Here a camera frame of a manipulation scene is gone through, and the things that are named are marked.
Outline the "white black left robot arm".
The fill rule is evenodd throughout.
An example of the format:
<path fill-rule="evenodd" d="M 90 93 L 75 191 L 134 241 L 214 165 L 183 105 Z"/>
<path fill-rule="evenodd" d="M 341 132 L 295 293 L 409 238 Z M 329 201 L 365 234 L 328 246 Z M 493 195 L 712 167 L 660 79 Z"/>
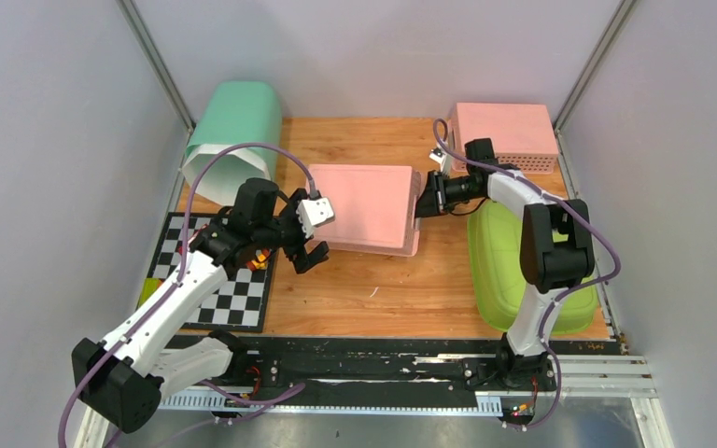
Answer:
<path fill-rule="evenodd" d="M 75 399 L 128 434 L 145 425 L 163 399 L 202 380 L 241 384 L 248 374 L 245 349 L 225 331 L 170 355 L 163 349 L 207 297 L 275 252 L 283 251 L 297 273 L 325 261 L 327 244 L 306 245 L 316 228 L 334 219 L 330 201 L 314 188 L 286 196 L 270 180 L 245 181 L 234 203 L 194 234 L 182 227 L 179 264 L 141 307 L 101 340 L 84 338 L 75 346 Z"/>

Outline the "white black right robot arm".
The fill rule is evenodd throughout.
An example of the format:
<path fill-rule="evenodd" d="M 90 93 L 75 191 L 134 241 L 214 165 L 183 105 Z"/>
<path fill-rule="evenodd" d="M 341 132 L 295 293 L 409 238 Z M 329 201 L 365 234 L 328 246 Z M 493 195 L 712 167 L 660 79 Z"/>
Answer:
<path fill-rule="evenodd" d="M 459 159 L 467 166 L 463 176 L 452 178 L 445 169 L 428 172 L 415 217 L 444 216 L 479 198 L 503 205 L 521 221 L 519 265 L 526 282 L 518 314 L 499 341 L 495 366 L 488 378 L 471 377 L 467 385 L 553 390 L 552 330 L 564 298 L 595 269 L 587 205 L 548 193 L 516 165 L 499 161 L 488 138 L 467 143 Z"/>

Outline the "large lime green tub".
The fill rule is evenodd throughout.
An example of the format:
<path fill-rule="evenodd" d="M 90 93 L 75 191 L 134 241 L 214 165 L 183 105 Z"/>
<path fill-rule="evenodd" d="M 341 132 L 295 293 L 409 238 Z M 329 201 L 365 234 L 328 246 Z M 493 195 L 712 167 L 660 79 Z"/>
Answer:
<path fill-rule="evenodd" d="M 527 282 L 519 265 L 522 221 L 500 203 L 484 203 L 467 221 L 471 279 L 477 309 L 491 328 L 507 331 L 523 300 Z M 572 335 L 589 329 L 600 311 L 593 287 L 562 301 L 552 333 Z"/>

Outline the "pink perforated plastic basket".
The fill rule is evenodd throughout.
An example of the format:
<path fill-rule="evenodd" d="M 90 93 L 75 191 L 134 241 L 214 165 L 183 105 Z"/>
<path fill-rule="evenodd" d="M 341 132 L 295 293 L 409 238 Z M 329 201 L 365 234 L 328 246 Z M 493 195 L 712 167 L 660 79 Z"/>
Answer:
<path fill-rule="evenodd" d="M 418 249 L 415 202 L 421 174 L 410 165 L 312 164 L 335 218 L 315 229 L 332 250 L 412 257 Z"/>

